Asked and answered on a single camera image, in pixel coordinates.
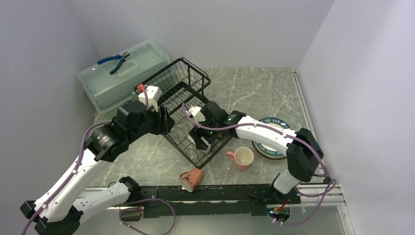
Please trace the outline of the white ceramic bowl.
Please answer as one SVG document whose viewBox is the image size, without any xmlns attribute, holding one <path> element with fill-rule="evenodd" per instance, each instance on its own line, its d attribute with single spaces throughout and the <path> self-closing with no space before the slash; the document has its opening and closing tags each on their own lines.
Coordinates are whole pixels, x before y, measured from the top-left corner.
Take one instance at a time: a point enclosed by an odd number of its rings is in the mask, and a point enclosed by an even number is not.
<svg viewBox="0 0 415 235">
<path fill-rule="evenodd" d="M 204 154 L 207 154 L 211 149 L 211 144 L 204 137 L 187 137 L 195 146 L 196 149 L 201 150 Z"/>
</svg>

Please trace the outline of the black wire dish rack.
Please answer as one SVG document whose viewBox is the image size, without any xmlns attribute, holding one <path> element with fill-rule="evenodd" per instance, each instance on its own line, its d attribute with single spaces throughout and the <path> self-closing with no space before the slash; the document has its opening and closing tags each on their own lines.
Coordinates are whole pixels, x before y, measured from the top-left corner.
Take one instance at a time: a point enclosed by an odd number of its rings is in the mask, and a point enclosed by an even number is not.
<svg viewBox="0 0 415 235">
<path fill-rule="evenodd" d="M 190 108 L 203 107 L 210 101 L 205 96 L 205 88 L 210 84 L 209 76 L 187 59 L 175 60 L 142 84 L 161 88 L 158 105 L 166 107 L 175 121 L 170 133 L 164 137 L 196 168 L 203 168 L 231 140 L 231 136 L 215 140 L 210 151 L 204 154 L 187 138 L 194 124 L 183 114 L 182 103 Z"/>
</svg>

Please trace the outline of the small pink mug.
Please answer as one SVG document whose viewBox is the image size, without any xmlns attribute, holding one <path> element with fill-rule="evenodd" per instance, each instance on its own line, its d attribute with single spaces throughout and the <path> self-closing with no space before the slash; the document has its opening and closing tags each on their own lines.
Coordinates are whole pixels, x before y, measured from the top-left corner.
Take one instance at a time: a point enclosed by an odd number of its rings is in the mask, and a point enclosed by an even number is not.
<svg viewBox="0 0 415 235">
<path fill-rule="evenodd" d="M 199 184 L 202 176 L 203 172 L 198 168 L 194 168 L 190 171 L 182 172 L 179 175 L 179 180 L 181 182 L 182 187 L 185 190 L 193 192 Z"/>
</svg>

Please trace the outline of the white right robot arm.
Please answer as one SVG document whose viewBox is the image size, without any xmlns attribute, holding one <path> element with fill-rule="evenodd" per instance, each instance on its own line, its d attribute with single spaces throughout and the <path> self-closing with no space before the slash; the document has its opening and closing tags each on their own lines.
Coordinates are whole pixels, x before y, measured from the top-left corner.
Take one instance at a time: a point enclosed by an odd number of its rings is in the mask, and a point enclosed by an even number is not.
<svg viewBox="0 0 415 235">
<path fill-rule="evenodd" d="M 298 184 L 310 182 L 316 177 L 319 166 L 323 170 L 319 177 L 327 176 L 323 165 L 324 153 L 306 128 L 298 131 L 277 128 L 240 111 L 227 113 L 213 101 L 203 107 L 191 108 L 182 103 L 181 110 L 196 130 L 201 130 L 203 134 L 247 139 L 281 152 L 287 159 L 287 169 L 278 174 L 271 184 L 270 198 L 275 203 L 282 203 Z"/>
</svg>

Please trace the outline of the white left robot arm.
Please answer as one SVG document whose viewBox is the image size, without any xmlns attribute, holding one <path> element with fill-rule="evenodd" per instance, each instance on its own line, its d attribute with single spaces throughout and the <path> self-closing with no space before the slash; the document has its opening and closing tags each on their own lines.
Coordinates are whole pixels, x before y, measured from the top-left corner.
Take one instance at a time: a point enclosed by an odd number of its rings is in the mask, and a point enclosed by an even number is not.
<svg viewBox="0 0 415 235">
<path fill-rule="evenodd" d="M 147 108 L 140 101 L 127 101 L 112 120 L 85 131 L 73 164 L 42 197 L 24 202 L 21 212 L 40 235 L 71 235 L 83 222 L 108 207 L 138 204 L 141 186 L 129 176 L 93 196 L 82 197 L 81 193 L 130 144 L 146 134 L 168 134 L 173 125 L 166 107 Z"/>
</svg>

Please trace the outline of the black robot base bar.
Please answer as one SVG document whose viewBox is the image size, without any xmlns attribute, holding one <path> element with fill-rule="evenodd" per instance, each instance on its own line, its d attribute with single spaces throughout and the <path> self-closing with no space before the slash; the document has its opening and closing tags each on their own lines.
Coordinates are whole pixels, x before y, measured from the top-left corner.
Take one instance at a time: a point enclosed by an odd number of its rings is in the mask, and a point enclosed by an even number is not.
<svg viewBox="0 0 415 235">
<path fill-rule="evenodd" d="M 176 215 L 250 214 L 266 216 L 273 207 L 300 204 L 295 190 L 281 194 L 269 184 L 205 185 L 193 192 L 182 186 L 143 186 L 135 196 L 119 206 L 142 206 L 144 218 Z"/>
</svg>

